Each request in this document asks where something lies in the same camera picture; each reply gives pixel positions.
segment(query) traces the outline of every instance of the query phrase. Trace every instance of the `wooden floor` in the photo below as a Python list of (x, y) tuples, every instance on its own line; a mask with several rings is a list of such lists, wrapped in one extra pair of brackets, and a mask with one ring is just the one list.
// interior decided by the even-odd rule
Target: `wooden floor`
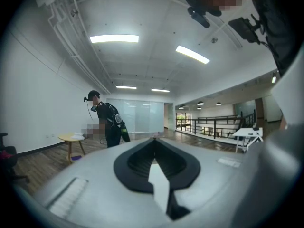
[[(146, 137), (153, 137), (153, 134), (130, 134), (131, 141)], [(233, 145), (214, 142), (166, 129), (163, 137), (217, 151), (235, 151), (235, 146)], [(82, 145), (86, 153), (106, 148), (106, 144), (101, 145), (99, 140), (93, 139), (83, 140)], [(20, 157), (14, 168), (15, 172), (19, 175), (28, 175), (30, 183), (26, 184), (24, 181), (19, 181), (19, 185), (21, 185), (31, 195), (34, 194), (44, 183), (68, 166), (67, 150), (68, 145), (64, 143), (58, 147)], [(79, 143), (72, 143), (72, 152), (81, 153)]]

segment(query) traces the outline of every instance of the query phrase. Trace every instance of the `black sleeve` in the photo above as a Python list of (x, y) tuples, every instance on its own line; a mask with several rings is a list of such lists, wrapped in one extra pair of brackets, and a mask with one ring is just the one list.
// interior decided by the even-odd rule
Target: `black sleeve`
[(105, 104), (101, 104), (98, 107), (97, 115), (99, 119), (107, 119), (107, 111), (108, 111), (108, 106)]

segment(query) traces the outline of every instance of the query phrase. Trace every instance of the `round wooden table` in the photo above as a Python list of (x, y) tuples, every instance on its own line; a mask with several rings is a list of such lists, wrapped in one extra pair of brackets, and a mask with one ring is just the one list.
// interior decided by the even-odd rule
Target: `round wooden table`
[(73, 139), (72, 136), (74, 133), (66, 133), (66, 134), (60, 134), (58, 135), (58, 138), (67, 141), (68, 142), (68, 162), (69, 164), (72, 164), (71, 161), (71, 153), (72, 153), (72, 142), (79, 142), (80, 148), (82, 150), (82, 153), (86, 155), (84, 148), (82, 147), (81, 140), (80, 139)]

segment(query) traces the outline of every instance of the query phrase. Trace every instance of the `fluorescent light panel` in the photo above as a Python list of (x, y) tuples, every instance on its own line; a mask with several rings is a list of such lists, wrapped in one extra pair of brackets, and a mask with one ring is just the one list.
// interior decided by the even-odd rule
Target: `fluorescent light panel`
[(135, 42), (139, 41), (139, 36), (132, 35), (104, 35), (90, 37), (92, 43), (99, 42)]
[(116, 88), (119, 88), (119, 89), (137, 89), (136, 87), (130, 87), (130, 86), (116, 86)]
[(196, 53), (194, 51), (191, 51), (191, 50), (189, 50), (189, 49), (187, 49), (185, 47), (182, 47), (182, 46), (178, 46), (176, 48), (176, 51), (179, 52), (179, 53), (182, 53), (182, 54), (184, 54), (186, 56), (189, 56), (189, 57), (191, 57), (193, 59), (196, 59), (196, 60), (198, 60), (198, 61), (200, 61), (200, 62), (202, 62), (204, 64), (207, 64), (208, 62), (210, 62), (209, 59), (203, 57), (202, 55), (200, 55), (200, 54), (198, 54), (198, 53)]
[(164, 90), (164, 89), (151, 89), (152, 91), (159, 91), (159, 92), (170, 92), (170, 90)]

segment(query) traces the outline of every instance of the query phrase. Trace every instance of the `frosted glass partition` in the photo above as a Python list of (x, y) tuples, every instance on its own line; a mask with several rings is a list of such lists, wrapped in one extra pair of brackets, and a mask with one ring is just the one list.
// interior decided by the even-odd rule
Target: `frosted glass partition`
[(129, 133), (163, 132), (164, 107), (162, 102), (107, 99), (114, 105)]

